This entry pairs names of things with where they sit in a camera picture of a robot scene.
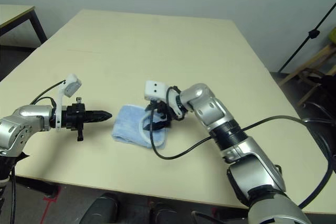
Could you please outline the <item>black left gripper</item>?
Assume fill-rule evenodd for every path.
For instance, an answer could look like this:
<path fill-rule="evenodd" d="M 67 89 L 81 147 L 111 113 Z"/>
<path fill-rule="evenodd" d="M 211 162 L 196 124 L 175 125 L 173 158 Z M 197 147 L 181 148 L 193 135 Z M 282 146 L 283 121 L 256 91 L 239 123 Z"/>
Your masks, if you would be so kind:
<path fill-rule="evenodd" d="M 62 126 L 71 131 L 77 131 L 77 141 L 81 142 L 83 141 L 84 119 L 85 123 L 96 123 L 110 118 L 112 118 L 112 114 L 107 111 L 85 111 L 85 105 L 81 102 L 81 98 L 76 98 L 76 103 L 67 106 L 66 110 L 62 112 Z"/>

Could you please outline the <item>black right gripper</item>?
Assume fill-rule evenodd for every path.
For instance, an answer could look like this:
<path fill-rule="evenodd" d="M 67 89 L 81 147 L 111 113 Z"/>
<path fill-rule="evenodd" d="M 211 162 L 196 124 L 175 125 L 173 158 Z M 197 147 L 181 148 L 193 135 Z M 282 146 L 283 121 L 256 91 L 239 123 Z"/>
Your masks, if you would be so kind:
<path fill-rule="evenodd" d="M 171 124 L 172 117 L 170 115 L 170 110 L 165 102 L 151 101 L 151 104 L 149 104 L 145 108 L 145 110 L 146 111 L 155 110 L 156 114 L 160 117 L 162 121 L 149 123 L 143 127 L 144 130 L 149 131 L 150 127 L 152 127 L 152 130 L 156 131 L 168 127 L 168 124 Z"/>

